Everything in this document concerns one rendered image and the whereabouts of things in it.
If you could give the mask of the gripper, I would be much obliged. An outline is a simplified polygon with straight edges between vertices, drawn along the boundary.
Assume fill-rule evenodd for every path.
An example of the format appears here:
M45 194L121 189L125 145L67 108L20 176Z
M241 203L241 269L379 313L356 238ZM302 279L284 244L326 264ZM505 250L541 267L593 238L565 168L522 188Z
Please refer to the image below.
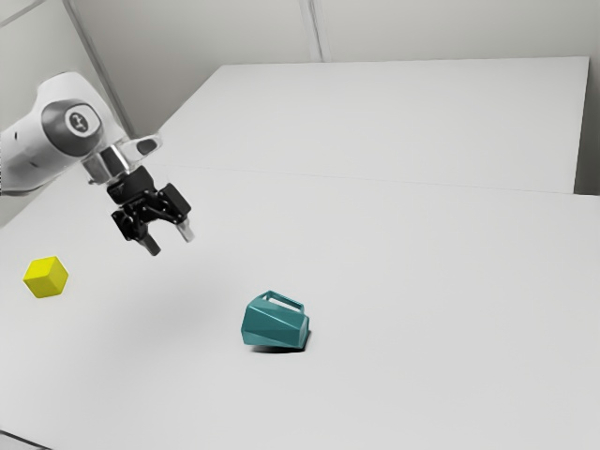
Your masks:
M148 200L148 211L154 219L173 224L183 239L190 243L195 234L191 230L188 214L191 206L181 192L171 183L156 190L154 178L144 166L124 175L107 187L107 193L119 206L112 214L112 220L127 241L135 241L152 256L157 256L161 248L151 236L148 225L136 211L122 209L123 206L143 198L145 191L151 192Z

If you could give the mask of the teal faceted mug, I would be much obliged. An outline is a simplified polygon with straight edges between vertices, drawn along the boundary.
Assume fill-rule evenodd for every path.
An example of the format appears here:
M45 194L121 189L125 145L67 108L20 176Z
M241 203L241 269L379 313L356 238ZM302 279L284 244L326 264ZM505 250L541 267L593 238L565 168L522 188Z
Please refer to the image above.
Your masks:
M251 300L241 325L248 346L304 349L308 341L309 316L302 303L274 291Z

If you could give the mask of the yellow cube block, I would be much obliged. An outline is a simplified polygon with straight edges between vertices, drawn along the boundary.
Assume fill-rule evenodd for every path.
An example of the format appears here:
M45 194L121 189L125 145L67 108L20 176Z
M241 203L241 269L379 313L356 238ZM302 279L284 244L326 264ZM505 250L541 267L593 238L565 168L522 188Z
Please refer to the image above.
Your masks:
M68 271L56 256L33 260L22 281L36 298L46 298L63 292Z

